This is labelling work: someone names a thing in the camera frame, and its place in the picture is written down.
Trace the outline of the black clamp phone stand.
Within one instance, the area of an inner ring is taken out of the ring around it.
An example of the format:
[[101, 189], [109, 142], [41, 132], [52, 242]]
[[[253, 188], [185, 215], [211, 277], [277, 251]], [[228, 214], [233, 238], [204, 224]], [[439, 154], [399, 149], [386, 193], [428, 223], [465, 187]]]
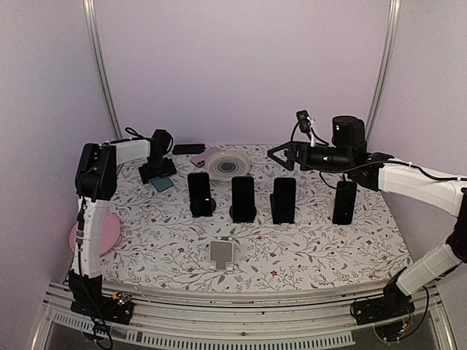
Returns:
[[270, 194], [271, 216], [275, 225], [282, 223], [293, 224], [295, 222], [294, 195]]

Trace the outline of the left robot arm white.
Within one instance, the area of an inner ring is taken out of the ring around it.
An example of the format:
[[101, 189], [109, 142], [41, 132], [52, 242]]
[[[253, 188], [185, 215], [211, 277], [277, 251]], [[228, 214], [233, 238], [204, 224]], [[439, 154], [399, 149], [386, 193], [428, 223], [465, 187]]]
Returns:
[[103, 316], [109, 308], [101, 293], [99, 251], [104, 217], [117, 189], [117, 167], [145, 159], [139, 167], [143, 184], [176, 174], [174, 162], [166, 156], [174, 143], [168, 131], [157, 129], [151, 137], [129, 127], [126, 132], [128, 139], [85, 144], [74, 180], [79, 211], [69, 285], [75, 301], [92, 316]]

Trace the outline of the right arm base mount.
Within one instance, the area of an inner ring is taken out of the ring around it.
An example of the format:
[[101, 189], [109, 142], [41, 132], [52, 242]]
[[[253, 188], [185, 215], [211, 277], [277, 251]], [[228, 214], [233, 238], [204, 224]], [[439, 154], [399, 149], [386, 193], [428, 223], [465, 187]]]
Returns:
[[350, 314], [357, 325], [408, 316], [414, 311], [412, 297], [402, 293], [395, 281], [390, 281], [384, 287], [381, 297], [355, 300], [350, 306]]

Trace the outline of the teal phone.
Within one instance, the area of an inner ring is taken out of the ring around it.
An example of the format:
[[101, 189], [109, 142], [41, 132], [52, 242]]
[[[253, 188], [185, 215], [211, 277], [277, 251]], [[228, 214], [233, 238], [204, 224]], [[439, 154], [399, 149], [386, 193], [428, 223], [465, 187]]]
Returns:
[[155, 177], [150, 179], [149, 182], [158, 193], [162, 193], [174, 186], [174, 183], [169, 176]]

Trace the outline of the black round folding stand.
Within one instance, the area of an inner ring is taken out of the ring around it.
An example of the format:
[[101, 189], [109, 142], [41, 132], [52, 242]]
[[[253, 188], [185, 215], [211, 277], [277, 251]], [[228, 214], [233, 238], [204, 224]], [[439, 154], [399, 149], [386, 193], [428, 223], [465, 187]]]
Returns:
[[216, 209], [213, 198], [193, 199], [190, 201], [190, 212], [193, 217], [211, 217]]

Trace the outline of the small black phone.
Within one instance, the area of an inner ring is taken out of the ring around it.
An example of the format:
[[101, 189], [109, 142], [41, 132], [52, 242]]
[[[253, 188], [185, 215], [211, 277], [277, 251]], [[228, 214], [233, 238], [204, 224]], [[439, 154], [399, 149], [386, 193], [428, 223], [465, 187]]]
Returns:
[[272, 217], [274, 224], [294, 223], [296, 207], [296, 180], [279, 177], [274, 180]]

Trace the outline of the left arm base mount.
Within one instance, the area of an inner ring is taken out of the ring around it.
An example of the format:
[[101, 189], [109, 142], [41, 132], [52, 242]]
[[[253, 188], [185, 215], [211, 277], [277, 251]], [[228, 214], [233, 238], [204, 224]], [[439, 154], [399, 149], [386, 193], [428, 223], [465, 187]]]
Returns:
[[134, 311], [132, 301], [119, 301], [120, 297], [107, 297], [102, 294], [102, 276], [89, 278], [69, 271], [69, 289], [73, 295], [71, 311], [84, 316], [129, 325]]

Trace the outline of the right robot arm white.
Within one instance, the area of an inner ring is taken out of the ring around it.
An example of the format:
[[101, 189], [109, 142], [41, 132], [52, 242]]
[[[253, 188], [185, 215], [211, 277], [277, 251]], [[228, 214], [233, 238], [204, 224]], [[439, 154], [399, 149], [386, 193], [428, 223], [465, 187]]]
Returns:
[[364, 121], [353, 116], [332, 119], [330, 142], [314, 129], [314, 119], [306, 111], [297, 114], [294, 131], [307, 141], [289, 141], [268, 151], [268, 156], [292, 171], [342, 174], [348, 183], [386, 194], [393, 200], [395, 218], [409, 249], [417, 260], [399, 272], [385, 287], [377, 311], [384, 318], [394, 317], [406, 298], [432, 281], [444, 278], [466, 263], [466, 177], [424, 169], [393, 155], [367, 150]]

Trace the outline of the silver folding phone stand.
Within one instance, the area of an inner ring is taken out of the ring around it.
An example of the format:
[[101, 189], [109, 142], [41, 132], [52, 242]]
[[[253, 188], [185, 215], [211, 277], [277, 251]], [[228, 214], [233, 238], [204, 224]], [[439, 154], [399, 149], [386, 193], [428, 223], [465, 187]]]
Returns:
[[218, 237], [209, 243], [209, 269], [211, 271], [234, 270], [234, 242], [229, 237]]

